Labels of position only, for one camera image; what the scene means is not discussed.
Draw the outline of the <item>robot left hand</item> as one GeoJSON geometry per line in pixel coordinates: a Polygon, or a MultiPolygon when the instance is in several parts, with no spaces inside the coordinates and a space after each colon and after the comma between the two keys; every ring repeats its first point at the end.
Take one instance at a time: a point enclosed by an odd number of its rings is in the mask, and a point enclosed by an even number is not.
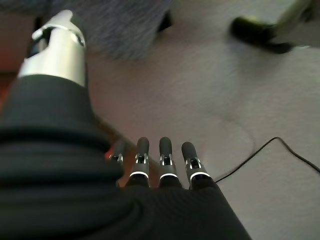
{"type": "Polygon", "coordinates": [[[0,237],[3,240],[248,240],[249,234],[194,145],[181,151],[179,181],[171,142],[159,142],[158,188],[149,185],[149,142],[138,141],[124,187],[123,147],[95,124],[87,90],[86,39],[63,10],[32,34],[0,116],[0,237]]]}

